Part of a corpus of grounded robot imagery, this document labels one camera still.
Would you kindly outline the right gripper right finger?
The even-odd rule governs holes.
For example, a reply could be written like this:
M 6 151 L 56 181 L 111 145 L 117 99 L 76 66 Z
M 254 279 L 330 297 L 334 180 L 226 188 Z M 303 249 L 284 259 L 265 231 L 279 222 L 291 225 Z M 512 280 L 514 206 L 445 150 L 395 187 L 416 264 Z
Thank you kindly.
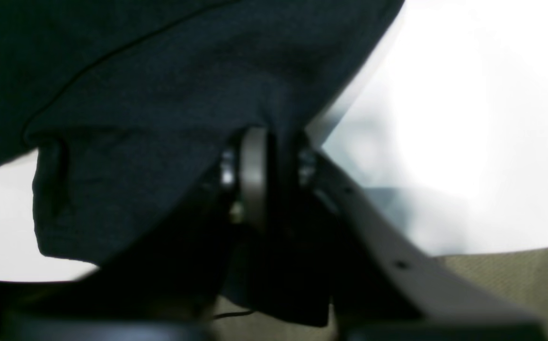
M 431 259 L 308 142 L 298 181 L 333 217 L 333 304 L 340 341 L 544 341 L 540 318 Z

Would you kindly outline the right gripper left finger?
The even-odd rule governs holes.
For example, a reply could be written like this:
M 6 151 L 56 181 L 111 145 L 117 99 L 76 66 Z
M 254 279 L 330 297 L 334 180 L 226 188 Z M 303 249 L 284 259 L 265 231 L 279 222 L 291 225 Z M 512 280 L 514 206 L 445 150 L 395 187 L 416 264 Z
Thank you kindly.
M 99 270 L 13 308 L 2 341 L 215 341 L 233 225 L 266 221 L 267 130 L 249 128 L 150 233 Z

